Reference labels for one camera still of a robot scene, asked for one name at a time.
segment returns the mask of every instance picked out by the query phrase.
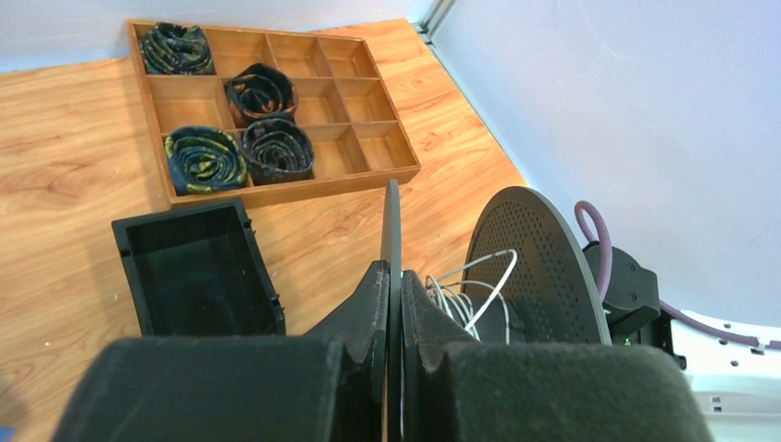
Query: perforated black disk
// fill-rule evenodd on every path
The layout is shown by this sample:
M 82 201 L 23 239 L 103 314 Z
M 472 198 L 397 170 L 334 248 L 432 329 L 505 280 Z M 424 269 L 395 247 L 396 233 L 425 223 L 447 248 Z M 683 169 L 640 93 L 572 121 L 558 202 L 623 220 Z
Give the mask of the perforated black disk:
M 519 254 L 501 290 L 511 310 L 512 342 L 610 344 L 586 258 L 561 214 L 534 190 L 511 187 L 491 199 L 472 234 L 466 262 L 507 249 Z M 505 255 L 481 262 L 467 269 L 464 279 L 496 285 L 509 261 Z M 463 288 L 472 299 L 485 300 L 490 294 L 480 286 Z M 504 313 L 498 301 L 477 329 L 484 342 L 504 341 Z

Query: wooden compartment organizer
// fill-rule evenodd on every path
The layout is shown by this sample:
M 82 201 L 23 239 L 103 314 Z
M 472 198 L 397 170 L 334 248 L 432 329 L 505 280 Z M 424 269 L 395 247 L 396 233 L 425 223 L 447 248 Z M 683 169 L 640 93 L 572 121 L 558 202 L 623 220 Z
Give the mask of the wooden compartment organizer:
M 213 76 L 148 75 L 139 39 L 154 21 L 128 20 L 131 57 L 142 92 L 157 166 L 172 207 L 241 197 L 248 207 L 384 187 L 409 181 L 420 162 L 364 41 L 257 29 L 200 25 L 211 48 Z M 223 130 L 241 142 L 228 110 L 225 83 L 252 64 L 273 66 L 298 93 L 295 119 L 312 142 L 313 178 L 208 194 L 176 194 L 163 145 L 182 126 Z

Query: wooden floor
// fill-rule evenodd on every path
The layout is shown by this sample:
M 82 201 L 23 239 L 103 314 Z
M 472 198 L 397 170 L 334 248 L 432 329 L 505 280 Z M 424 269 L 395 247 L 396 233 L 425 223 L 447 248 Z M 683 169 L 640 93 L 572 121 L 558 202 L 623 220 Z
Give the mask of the wooden floor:
M 477 217 L 524 179 L 404 20 L 364 37 L 423 169 L 402 186 L 403 267 L 463 264 Z M 111 221 L 165 210 L 128 59 L 0 76 L 0 426 L 47 439 L 107 343 L 139 334 Z M 379 257 L 384 190 L 248 212 L 288 334 L 301 334 Z

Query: black plastic box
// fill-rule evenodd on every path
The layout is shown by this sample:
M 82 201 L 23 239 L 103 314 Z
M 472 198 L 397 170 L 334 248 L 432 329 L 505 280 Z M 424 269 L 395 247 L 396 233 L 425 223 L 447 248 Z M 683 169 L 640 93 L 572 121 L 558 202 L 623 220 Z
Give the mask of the black plastic box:
M 285 334 L 236 198 L 111 223 L 144 336 Z

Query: rolled tie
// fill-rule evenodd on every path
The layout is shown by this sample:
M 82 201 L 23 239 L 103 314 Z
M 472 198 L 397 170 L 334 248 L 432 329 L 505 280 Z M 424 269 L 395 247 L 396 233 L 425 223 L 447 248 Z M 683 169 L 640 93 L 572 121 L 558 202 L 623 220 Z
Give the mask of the rolled tie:
M 177 195 L 244 187 L 247 163 L 229 134 L 211 127 L 185 126 L 166 138 L 165 149 Z
M 230 113 L 237 127 L 264 118 L 293 120 L 298 95 L 290 78 L 269 65 L 253 64 L 225 84 Z
M 255 184 L 305 180 L 312 176 L 315 159 L 312 143 L 289 120 L 269 118 L 250 124 L 240 149 L 247 158 Z
M 141 37 L 146 73 L 152 75 L 210 76 L 215 73 L 204 30 L 158 22 Z

